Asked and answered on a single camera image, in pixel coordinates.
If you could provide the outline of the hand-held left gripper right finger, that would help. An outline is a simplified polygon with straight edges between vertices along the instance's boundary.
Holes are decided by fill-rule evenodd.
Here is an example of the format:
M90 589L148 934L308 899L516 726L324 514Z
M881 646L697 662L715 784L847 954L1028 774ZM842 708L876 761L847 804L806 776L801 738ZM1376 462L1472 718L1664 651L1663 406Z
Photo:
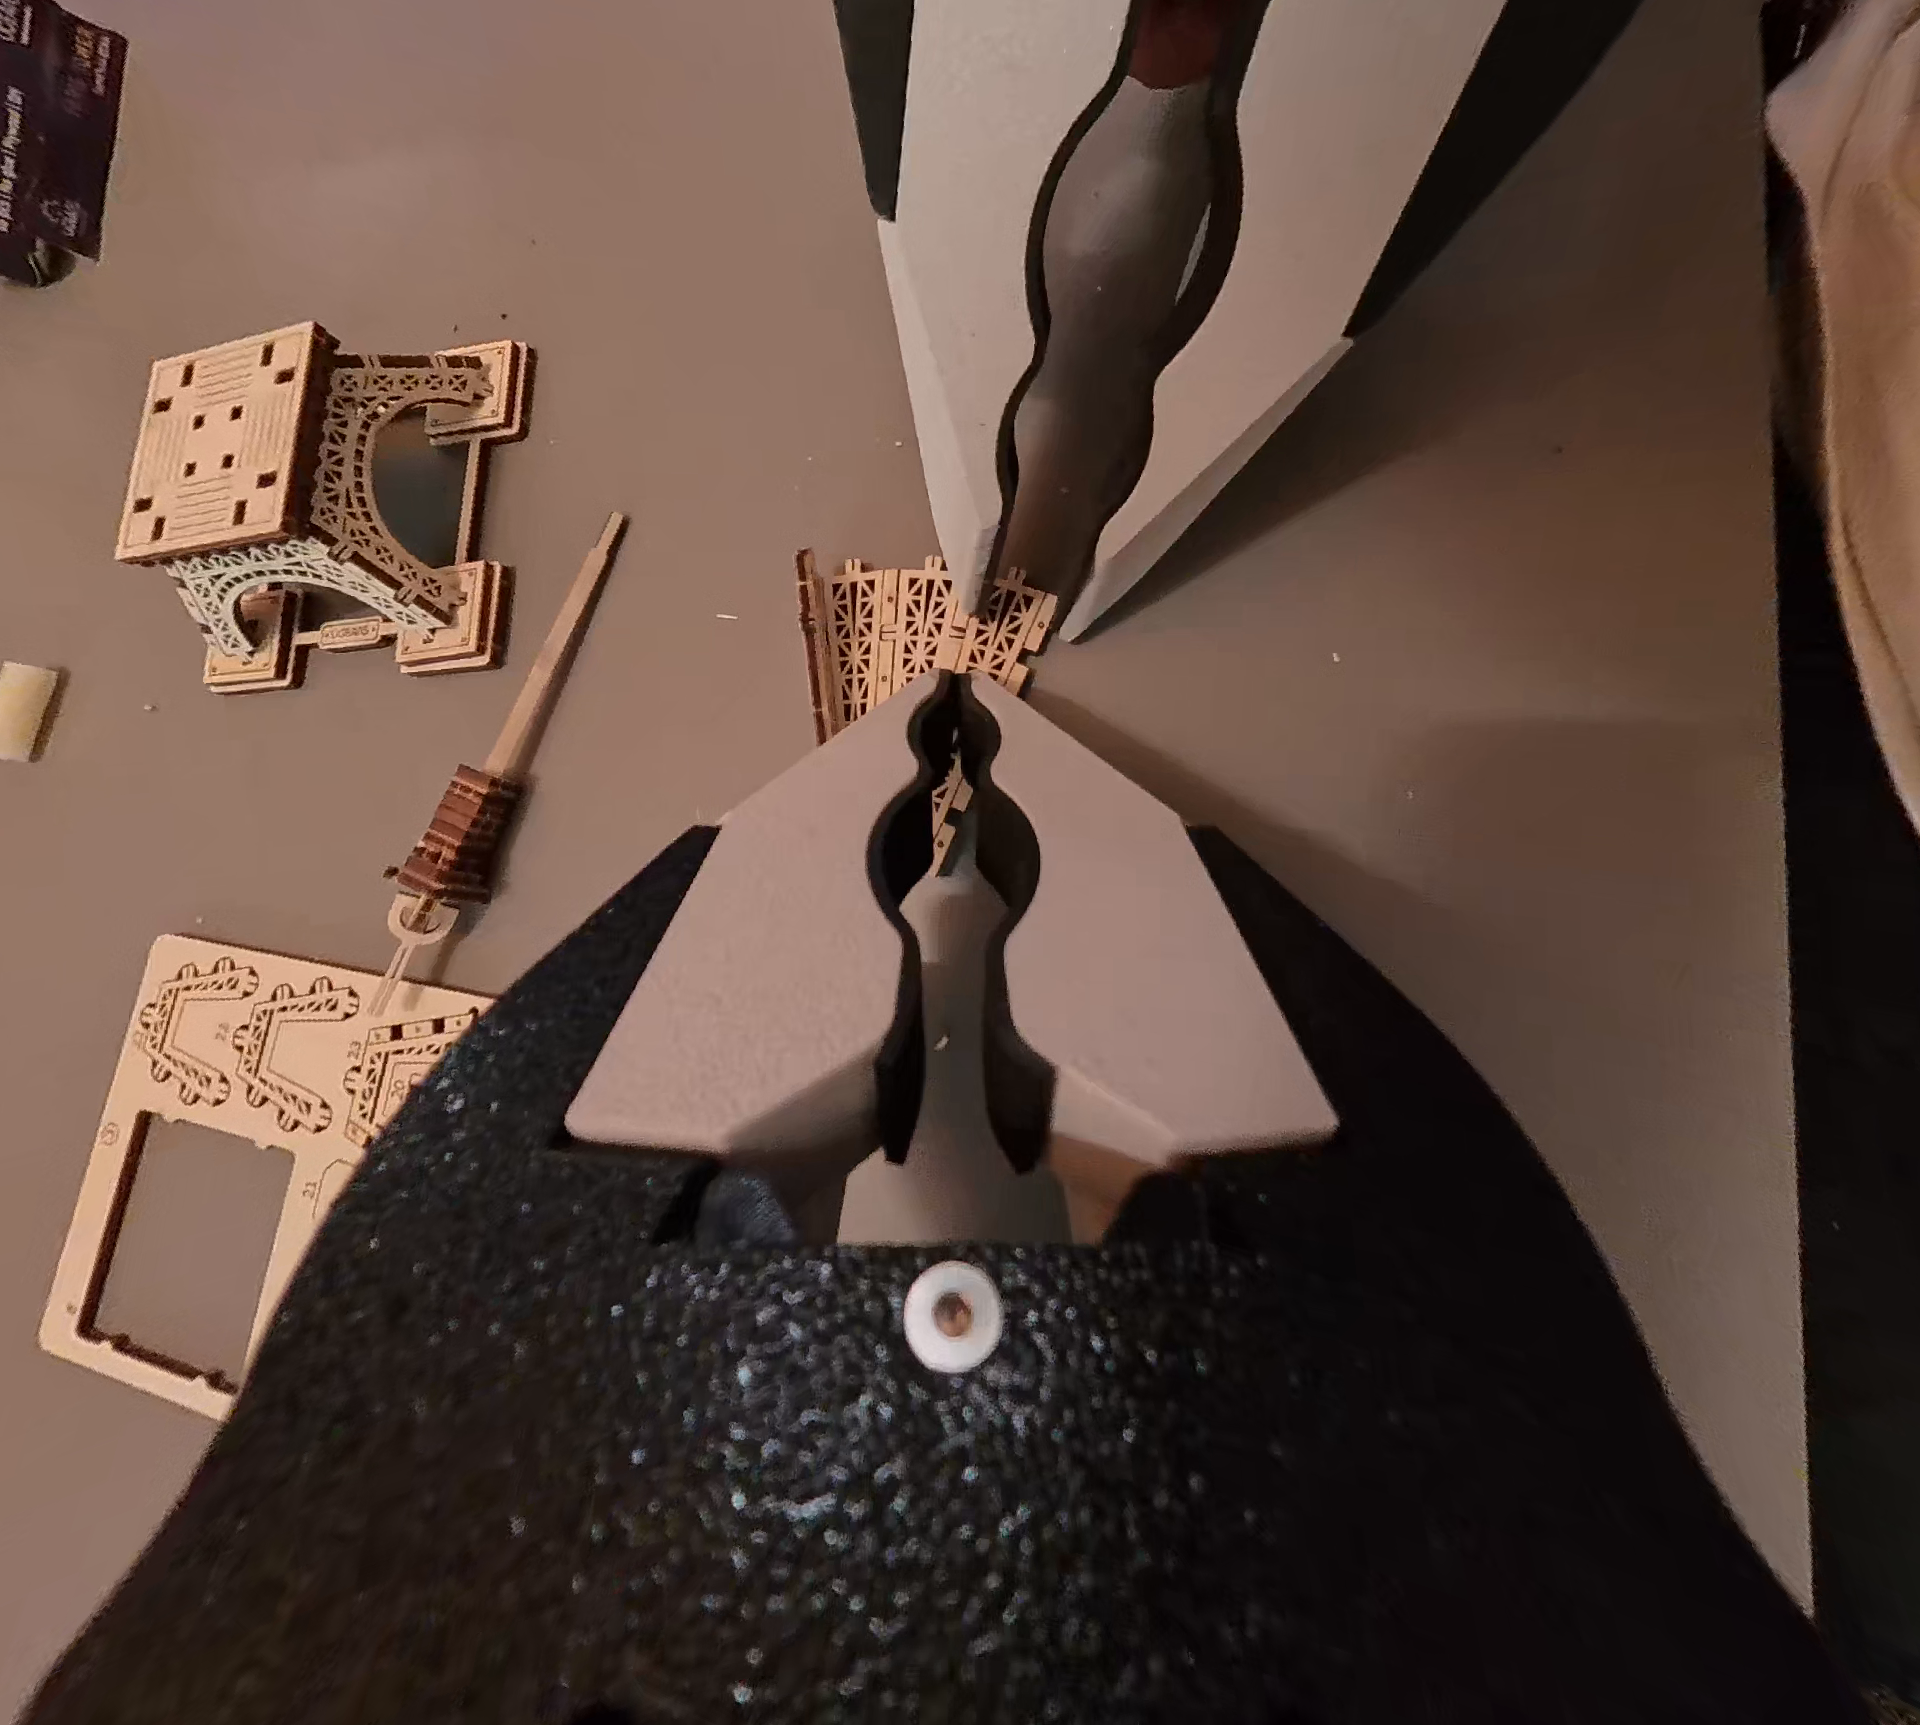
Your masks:
M988 1112L1048 1168L1075 1231L1136 1186L1340 1125L1189 828L988 680L965 680L977 866L1001 899L982 964Z

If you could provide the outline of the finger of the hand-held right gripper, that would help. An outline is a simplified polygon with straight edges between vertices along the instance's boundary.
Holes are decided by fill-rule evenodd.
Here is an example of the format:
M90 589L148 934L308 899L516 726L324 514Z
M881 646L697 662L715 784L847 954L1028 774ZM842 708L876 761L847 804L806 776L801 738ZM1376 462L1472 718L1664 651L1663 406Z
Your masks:
M1147 465L1061 636L1140 586L1351 349L1358 302L1506 1L1270 1L1235 115L1235 249L1157 373Z
M1043 228L1113 94L1136 0L915 0L881 222L925 488L953 579L1002 540L1013 425L1043 356Z

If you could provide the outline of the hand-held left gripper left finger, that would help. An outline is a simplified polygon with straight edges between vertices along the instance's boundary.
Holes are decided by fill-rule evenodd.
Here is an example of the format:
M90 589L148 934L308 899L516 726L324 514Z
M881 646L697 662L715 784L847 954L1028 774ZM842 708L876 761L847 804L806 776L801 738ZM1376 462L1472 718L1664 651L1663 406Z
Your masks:
M923 674L738 802L573 1098L582 1144L694 1155L790 1209L925 1103L923 954L902 899L931 868L959 680Z

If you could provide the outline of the narrow wooden lattice panel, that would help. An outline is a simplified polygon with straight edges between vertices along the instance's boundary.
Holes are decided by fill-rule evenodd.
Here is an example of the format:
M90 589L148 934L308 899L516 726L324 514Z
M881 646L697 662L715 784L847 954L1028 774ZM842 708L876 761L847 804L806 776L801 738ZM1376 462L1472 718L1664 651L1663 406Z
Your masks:
M948 877L955 864L959 841L974 801L974 777L970 771L970 743L959 729L951 738L951 751L944 776L931 793L931 862L933 877Z

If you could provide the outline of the wooden lattice tower section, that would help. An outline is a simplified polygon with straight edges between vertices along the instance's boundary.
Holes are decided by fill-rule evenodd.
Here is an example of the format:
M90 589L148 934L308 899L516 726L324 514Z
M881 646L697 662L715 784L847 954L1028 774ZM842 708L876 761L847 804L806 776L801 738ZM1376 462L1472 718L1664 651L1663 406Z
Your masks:
M1020 696L1060 599L1015 569L989 586L982 611L955 599L944 556L921 567L848 561L824 572L796 551L799 623L815 733L826 744L925 673L982 673Z

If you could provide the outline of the grey desk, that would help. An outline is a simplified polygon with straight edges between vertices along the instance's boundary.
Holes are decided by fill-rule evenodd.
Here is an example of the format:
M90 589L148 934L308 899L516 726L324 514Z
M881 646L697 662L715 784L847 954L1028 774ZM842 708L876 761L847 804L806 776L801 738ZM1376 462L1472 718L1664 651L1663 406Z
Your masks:
M795 551L933 545L831 0L56 0L130 43L104 260L4 290L4 1720L211 1425L37 1344L159 932L377 964L608 510L502 992L811 746ZM152 358L506 324L513 670L224 699L112 556ZM1231 831L1504 1091L1722 1494L1811 1592L1755 0L1644 0L1358 351L1035 701Z

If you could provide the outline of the wooden tower spire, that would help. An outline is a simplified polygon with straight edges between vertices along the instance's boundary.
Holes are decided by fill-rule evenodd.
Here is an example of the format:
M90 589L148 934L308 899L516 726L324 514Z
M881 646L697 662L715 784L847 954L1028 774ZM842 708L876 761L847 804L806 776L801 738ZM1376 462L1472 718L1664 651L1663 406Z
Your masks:
M422 951L443 945L470 911L494 899L498 862L527 796L534 755L627 528L629 516L612 510L567 587L490 755L478 767L457 767L430 823L395 868L398 894L389 915L395 954L372 994L372 1014L386 1012Z

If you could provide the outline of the cream printed shirt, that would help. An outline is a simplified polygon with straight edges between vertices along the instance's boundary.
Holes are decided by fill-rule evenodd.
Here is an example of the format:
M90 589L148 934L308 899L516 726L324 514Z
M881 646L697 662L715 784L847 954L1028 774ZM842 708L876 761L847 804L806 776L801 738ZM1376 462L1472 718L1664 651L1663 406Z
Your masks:
M1801 207L1829 564L1919 826L1919 0L1854 0L1763 118Z

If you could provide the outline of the wooden punch-out parts sheet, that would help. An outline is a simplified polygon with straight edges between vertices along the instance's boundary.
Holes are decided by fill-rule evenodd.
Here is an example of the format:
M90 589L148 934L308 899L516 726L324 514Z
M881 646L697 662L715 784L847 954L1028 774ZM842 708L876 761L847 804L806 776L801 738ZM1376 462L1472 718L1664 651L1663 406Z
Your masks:
M494 1007L407 982L380 1012L381 975L192 934L157 937L111 1076L39 1327L44 1352L223 1422L325 1214L407 1096ZM137 1167L159 1125L186 1125L289 1160L247 1351L204 1366L100 1323Z

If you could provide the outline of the wooden tower base model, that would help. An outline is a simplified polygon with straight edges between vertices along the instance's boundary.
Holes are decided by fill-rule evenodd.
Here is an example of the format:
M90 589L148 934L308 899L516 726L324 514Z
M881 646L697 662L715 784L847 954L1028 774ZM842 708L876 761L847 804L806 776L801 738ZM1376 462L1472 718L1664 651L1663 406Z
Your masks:
M490 670L490 457L525 438L533 373L516 338L362 353L313 320L157 358L112 553L176 586L216 696L293 690L313 655Z

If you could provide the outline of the dark puzzle box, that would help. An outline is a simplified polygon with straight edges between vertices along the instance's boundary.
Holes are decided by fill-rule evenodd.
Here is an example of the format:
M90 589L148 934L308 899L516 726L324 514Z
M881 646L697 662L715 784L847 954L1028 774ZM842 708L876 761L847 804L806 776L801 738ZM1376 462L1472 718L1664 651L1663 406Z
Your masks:
M102 258L129 39L56 0L2 0L2 281Z

